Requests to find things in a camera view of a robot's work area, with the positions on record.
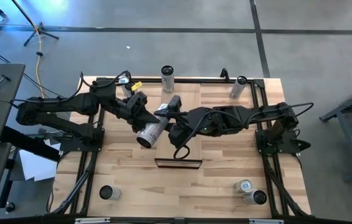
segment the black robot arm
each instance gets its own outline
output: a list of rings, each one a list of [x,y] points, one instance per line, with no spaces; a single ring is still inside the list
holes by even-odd
[[[179,96],[175,96],[169,102],[168,108],[155,111],[154,114],[176,120],[176,123],[169,123],[165,130],[169,132],[170,143],[177,149],[173,157],[185,159],[189,154],[186,143],[197,134],[212,137],[236,134],[242,129],[248,129],[250,124],[264,121],[276,120],[273,128],[266,134],[266,144],[276,143],[284,131],[296,128],[298,124],[297,116],[292,110],[294,106],[286,103],[258,108],[217,106],[179,112],[181,100]],[[177,157],[182,147],[186,147],[188,153],[183,157]]]
[[[100,79],[89,85],[88,93],[80,93],[70,98],[29,98],[19,105],[16,121],[22,125],[43,124],[72,134],[83,141],[94,139],[95,128],[92,124],[76,124],[59,118],[55,112],[78,112],[82,115],[95,115],[99,106],[127,121],[136,133],[147,123],[159,120],[149,113],[145,104],[147,97],[138,92],[130,98],[121,100],[116,97],[116,83],[113,79]]]

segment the cylindrical can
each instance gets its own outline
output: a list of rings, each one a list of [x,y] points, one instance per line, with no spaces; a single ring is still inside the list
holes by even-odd
[[[102,199],[119,200],[121,190],[114,186],[105,185],[100,189],[100,197]]]
[[[165,93],[172,93],[174,91],[174,70],[170,65],[166,65],[161,69],[162,72],[162,86]]]
[[[262,190],[251,190],[242,194],[242,201],[247,205],[263,205],[267,201],[267,196]]]
[[[167,103],[162,103],[158,110],[162,110],[168,107]],[[162,134],[169,120],[167,118],[156,116],[159,119],[159,123],[148,123],[143,130],[137,132],[137,141],[140,145],[147,149],[152,148],[159,136]]]
[[[232,87],[230,98],[238,99],[247,83],[248,83],[248,79],[246,77],[239,76],[235,80],[234,86]]]
[[[119,79],[119,83],[120,84],[128,84],[129,83],[129,79],[127,77],[121,77]],[[125,95],[125,97],[130,98],[131,97],[131,90],[128,90],[129,87],[126,87],[126,85],[122,85],[121,86],[121,90],[123,90],[123,94]]]
[[[252,183],[249,180],[238,181],[232,186],[237,193],[247,193],[252,190]]]

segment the tripod stand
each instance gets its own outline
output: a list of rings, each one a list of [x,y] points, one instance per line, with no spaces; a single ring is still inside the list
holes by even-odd
[[[27,21],[31,24],[31,26],[34,27],[33,22],[31,21],[31,19],[29,18],[29,16],[25,13],[25,11],[22,9],[22,7],[18,4],[18,2],[16,2],[16,0],[12,0],[12,2],[15,4],[15,6],[20,10],[20,12],[24,15],[24,17],[27,19]],[[56,35],[52,35],[46,31],[43,31],[43,23],[39,22],[39,25],[37,25],[37,30],[39,31],[39,34],[45,34],[49,37],[55,38],[55,39],[59,39],[59,37],[57,37]],[[36,30],[33,31],[33,33],[31,34],[31,36],[25,41],[24,46],[27,45],[27,43],[29,43],[29,41],[31,41],[31,39],[34,37],[34,35],[36,34]]]

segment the workbench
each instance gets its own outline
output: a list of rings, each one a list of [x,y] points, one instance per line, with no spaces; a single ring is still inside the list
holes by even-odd
[[[96,78],[85,77],[89,83]],[[266,78],[264,83],[269,105],[285,101],[280,79]],[[160,83],[143,83],[138,91],[147,95],[146,108],[151,113],[161,103],[167,103],[173,95],[181,97],[181,111],[199,106],[254,106],[250,86],[245,87],[238,100],[229,98],[231,88],[232,84],[229,83],[176,83],[174,93],[168,95],[162,92]],[[84,85],[80,92],[87,91],[88,87]],[[117,88],[117,97],[124,98],[121,88]],[[87,123],[88,117],[72,113],[70,120],[79,124]],[[255,124],[235,135],[218,138],[197,136],[191,139],[188,143],[191,154],[187,159],[201,157],[203,163],[200,169],[157,167],[154,159],[162,156],[157,155],[157,149],[174,148],[169,143],[167,132],[161,135],[156,147],[145,149],[137,143],[131,126],[110,113],[105,112],[103,128],[105,138],[93,176],[89,217],[271,217],[269,201],[264,205],[245,205],[240,194],[232,190],[232,185],[237,181],[249,179],[255,189],[267,194],[262,157],[255,145]],[[197,148],[201,149],[200,155],[194,154]],[[70,152],[61,160],[55,176],[51,210],[60,205],[74,186],[80,155],[80,152]],[[299,161],[290,154],[279,154],[279,161],[285,188],[300,208],[310,214]],[[121,199],[101,199],[98,193],[104,185],[120,188]],[[83,203],[84,193],[85,185],[78,198],[77,211]],[[280,211],[280,198],[275,186],[274,195]]]

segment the concrete floor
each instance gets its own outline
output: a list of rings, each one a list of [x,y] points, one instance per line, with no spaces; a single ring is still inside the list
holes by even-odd
[[[38,0],[21,1],[35,22],[77,27],[192,27],[253,29],[249,0]],[[350,29],[352,0],[256,0],[262,29]],[[0,1],[6,24],[27,21],[10,1]],[[0,54],[26,64],[35,77],[38,41],[22,43],[30,32],[0,32]],[[43,36],[40,67],[47,88],[70,95],[78,73],[157,75],[165,64],[176,75],[217,77],[222,67],[232,76],[263,77],[255,34],[82,33],[56,32],[60,40]],[[352,221],[352,153],[336,120],[323,124],[318,117],[352,95],[352,35],[263,35],[270,76],[281,78],[287,103],[314,102],[299,117],[300,139],[312,147],[302,152],[303,175],[312,213],[321,218]],[[17,98],[39,91],[23,80]],[[12,111],[8,125],[23,133],[37,127],[18,125]],[[43,214],[50,180],[19,182],[10,200],[17,210],[0,218]]]

